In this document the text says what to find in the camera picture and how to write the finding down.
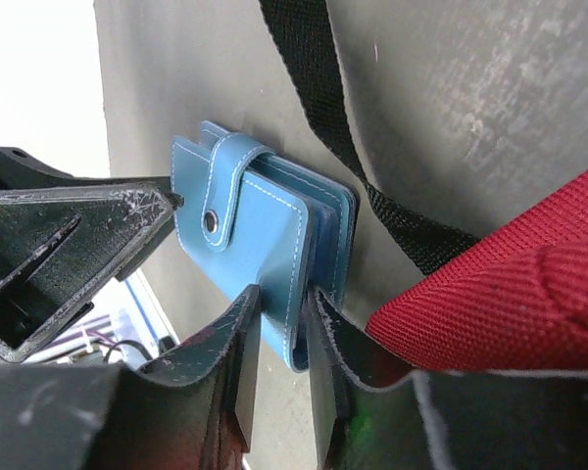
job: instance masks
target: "blue leather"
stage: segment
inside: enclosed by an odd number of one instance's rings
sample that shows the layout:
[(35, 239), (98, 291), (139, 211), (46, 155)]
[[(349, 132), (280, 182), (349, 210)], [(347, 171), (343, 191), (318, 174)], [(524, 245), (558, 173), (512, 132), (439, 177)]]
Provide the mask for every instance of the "blue leather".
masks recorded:
[[(313, 280), (341, 304), (353, 193), (211, 122), (201, 127), (201, 144), (174, 138), (171, 182), (185, 201), (175, 214), (185, 252), (232, 300), (259, 284), (264, 338), (288, 366), (305, 370), (303, 296)], [(215, 233), (204, 226), (206, 211), (218, 217)]]

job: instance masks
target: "red fabric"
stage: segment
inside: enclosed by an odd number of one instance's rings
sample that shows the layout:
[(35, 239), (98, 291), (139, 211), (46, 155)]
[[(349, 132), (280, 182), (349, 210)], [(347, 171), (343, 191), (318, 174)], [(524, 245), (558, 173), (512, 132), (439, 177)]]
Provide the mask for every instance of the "red fabric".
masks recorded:
[(588, 369), (588, 171), (377, 311), (429, 369)]

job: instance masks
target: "leather wallet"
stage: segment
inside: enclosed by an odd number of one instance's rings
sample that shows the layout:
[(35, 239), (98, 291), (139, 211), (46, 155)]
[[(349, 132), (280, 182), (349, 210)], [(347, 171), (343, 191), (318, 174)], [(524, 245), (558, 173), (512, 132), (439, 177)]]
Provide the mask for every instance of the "leather wallet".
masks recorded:
[(171, 153), (183, 250), (232, 300), (259, 284), (263, 337), (289, 367), (306, 370), (303, 298), (313, 282), (342, 303), (354, 193), (208, 121), (200, 143), (174, 137)]

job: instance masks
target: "black cable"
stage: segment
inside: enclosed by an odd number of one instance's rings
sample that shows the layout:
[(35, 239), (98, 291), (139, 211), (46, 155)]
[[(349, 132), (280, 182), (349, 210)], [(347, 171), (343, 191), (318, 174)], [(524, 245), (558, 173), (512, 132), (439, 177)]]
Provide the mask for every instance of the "black cable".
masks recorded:
[(109, 358), (111, 357), (111, 353), (113, 351), (115, 351), (118, 348), (118, 346), (124, 346), (124, 345), (131, 346), (131, 347), (135, 348), (136, 350), (138, 350), (139, 353), (144, 356), (144, 359), (153, 360), (153, 356), (150, 355), (148, 350), (146, 348), (144, 348), (144, 345), (142, 345), (141, 343), (138, 343), (133, 340), (122, 340), (122, 341), (118, 341), (117, 343), (114, 343), (114, 345), (109, 348), (109, 350), (107, 351), (107, 353), (103, 357), (102, 361), (105, 363), (109, 362)]

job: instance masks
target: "wallet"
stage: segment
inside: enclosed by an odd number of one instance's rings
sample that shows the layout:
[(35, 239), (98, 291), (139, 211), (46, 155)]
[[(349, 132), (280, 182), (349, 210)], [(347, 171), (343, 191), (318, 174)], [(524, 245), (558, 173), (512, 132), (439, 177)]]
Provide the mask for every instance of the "wallet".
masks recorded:
[(258, 284), (262, 336), (290, 368), (306, 370), (305, 292), (314, 283), (342, 304), (354, 192), (209, 121), (199, 143), (174, 137), (171, 158), (183, 250), (231, 300)]

